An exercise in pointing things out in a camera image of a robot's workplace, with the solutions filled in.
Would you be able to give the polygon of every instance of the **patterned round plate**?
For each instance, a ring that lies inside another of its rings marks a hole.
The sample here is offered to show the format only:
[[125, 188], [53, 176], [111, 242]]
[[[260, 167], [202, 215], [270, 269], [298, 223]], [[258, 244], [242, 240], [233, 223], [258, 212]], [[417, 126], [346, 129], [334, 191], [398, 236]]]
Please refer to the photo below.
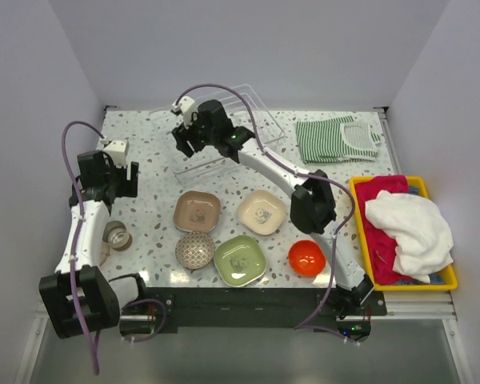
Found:
[[190, 232], [176, 244], [176, 259], [191, 270], [203, 268], [214, 258], [214, 253], [214, 240], [203, 232]]

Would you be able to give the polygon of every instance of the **yellow basket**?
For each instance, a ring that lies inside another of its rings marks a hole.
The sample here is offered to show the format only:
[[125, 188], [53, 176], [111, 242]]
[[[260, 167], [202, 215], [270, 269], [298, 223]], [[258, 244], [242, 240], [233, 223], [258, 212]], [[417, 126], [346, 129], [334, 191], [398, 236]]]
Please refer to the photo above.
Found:
[[[366, 236], [364, 226], [361, 220], [361, 211], [359, 210], [359, 203], [358, 203], [358, 196], [355, 191], [355, 185], [359, 184], [360, 182], [368, 182], [373, 177], [366, 177], [366, 176], [355, 176], [350, 179], [350, 192], [355, 199], [356, 210], [355, 210], [355, 219], [358, 224], [358, 232], [359, 232], [359, 241], [361, 242], [362, 248], [362, 258], [365, 264], [365, 271], [370, 276], [371, 281], [374, 282], [375, 290], [384, 290], [384, 291], [424, 291], [424, 290], [455, 290], [457, 289], [457, 277], [455, 276], [455, 271], [452, 265], [450, 264], [443, 270], [438, 272], [439, 276], [444, 280], [444, 284], [441, 285], [427, 285], [421, 284], [416, 286], [384, 286], [381, 284], [377, 284], [374, 280], [374, 272], [371, 269], [371, 260], [370, 260], [370, 253], [368, 252], [368, 244], [366, 243]], [[418, 176], [406, 176], [407, 183], [409, 186], [414, 186], [419, 189], [419, 195], [424, 198], [429, 198], [428, 193], [426, 192], [425, 183], [422, 178]]]

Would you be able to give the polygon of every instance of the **red cloth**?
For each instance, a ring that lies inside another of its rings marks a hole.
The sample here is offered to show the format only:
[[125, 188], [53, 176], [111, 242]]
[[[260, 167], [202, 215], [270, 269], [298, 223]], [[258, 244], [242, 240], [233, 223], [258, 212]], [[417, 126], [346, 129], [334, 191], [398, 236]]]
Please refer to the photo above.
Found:
[[385, 234], [383, 230], [378, 230], [366, 220], [366, 202], [375, 199], [381, 190], [387, 190], [392, 194], [408, 193], [409, 187], [406, 177], [401, 175], [377, 176], [369, 182], [361, 182], [355, 186], [374, 280], [378, 284], [386, 285], [395, 284], [398, 280], [413, 280], [409, 276], [403, 276], [393, 271], [397, 242]]

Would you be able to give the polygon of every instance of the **terrazzo tabletop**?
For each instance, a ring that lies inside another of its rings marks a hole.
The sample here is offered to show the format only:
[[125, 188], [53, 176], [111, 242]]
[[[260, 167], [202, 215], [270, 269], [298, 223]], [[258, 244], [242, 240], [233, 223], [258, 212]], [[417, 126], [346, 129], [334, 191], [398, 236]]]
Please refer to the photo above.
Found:
[[[174, 256], [176, 242], [185, 233], [173, 223], [174, 207], [179, 196], [188, 190], [197, 190], [216, 195], [221, 202], [221, 213], [217, 226], [209, 233], [219, 244], [247, 234], [255, 238], [267, 258], [267, 269], [262, 278], [248, 287], [325, 287], [330, 278], [330, 267], [316, 278], [301, 278], [290, 268], [286, 260], [288, 249], [297, 240], [308, 238], [299, 232], [289, 216], [276, 233], [269, 236], [255, 234], [237, 219], [236, 210], [242, 200], [253, 190], [268, 190], [286, 204], [290, 212], [290, 199], [260, 174], [244, 166], [234, 166], [219, 174], [196, 177], [190, 182], [180, 183], [174, 171], [184, 160], [176, 150], [170, 130], [174, 123], [165, 118], [169, 112], [108, 110], [103, 124], [103, 133], [109, 139], [127, 138], [130, 142], [129, 162], [139, 162], [140, 175], [137, 198], [118, 198], [110, 220], [120, 220], [133, 236], [132, 246], [123, 252], [112, 250], [101, 267], [106, 278], [121, 274], [139, 272], [147, 286], [171, 287], [228, 287], [212, 263], [200, 270], [188, 270], [181, 266]], [[390, 153], [381, 123], [376, 112], [305, 112], [271, 111], [271, 115], [285, 131], [285, 137], [278, 141], [276, 151], [297, 166], [308, 170], [322, 169], [330, 178], [348, 186], [352, 176], [393, 174]], [[352, 116], [355, 121], [366, 122], [372, 131], [382, 135], [382, 144], [375, 162], [348, 162], [341, 164], [304, 165], [300, 159], [294, 124], [296, 121], [316, 121], [341, 116]], [[333, 187], [338, 218], [344, 217], [350, 209], [347, 196]], [[362, 260], [361, 247], [355, 219], [340, 233], [349, 240], [359, 262]]]

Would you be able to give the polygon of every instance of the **sage green dish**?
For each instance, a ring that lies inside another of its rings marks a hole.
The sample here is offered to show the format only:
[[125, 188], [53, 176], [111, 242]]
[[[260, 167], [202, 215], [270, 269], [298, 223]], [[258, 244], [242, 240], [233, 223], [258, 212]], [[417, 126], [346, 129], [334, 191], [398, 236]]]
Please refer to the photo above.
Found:
[[256, 240], [240, 235], [221, 244], [214, 264], [228, 286], [241, 287], [264, 275], [266, 258]]

